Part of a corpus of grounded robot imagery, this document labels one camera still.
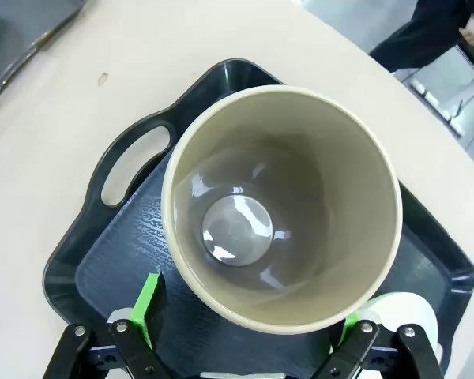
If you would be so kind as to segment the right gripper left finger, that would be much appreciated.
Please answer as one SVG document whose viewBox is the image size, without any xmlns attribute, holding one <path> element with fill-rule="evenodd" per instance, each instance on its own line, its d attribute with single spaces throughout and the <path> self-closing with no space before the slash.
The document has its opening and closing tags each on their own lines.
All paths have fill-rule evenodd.
<svg viewBox="0 0 474 379">
<path fill-rule="evenodd" d="M 45 378 L 106 378 L 121 369 L 131 378 L 165 378 L 156 341 L 167 307 L 164 276 L 147 277 L 134 307 L 111 313 L 99 331 L 67 325 L 44 372 Z"/>
</svg>

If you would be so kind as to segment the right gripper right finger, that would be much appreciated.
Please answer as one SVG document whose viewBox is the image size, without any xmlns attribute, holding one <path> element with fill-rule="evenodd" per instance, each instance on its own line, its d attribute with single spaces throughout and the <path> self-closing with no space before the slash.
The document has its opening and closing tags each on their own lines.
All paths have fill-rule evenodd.
<svg viewBox="0 0 474 379">
<path fill-rule="evenodd" d="M 430 309 L 365 309 L 319 368 L 320 378 L 443 378 Z"/>
</svg>

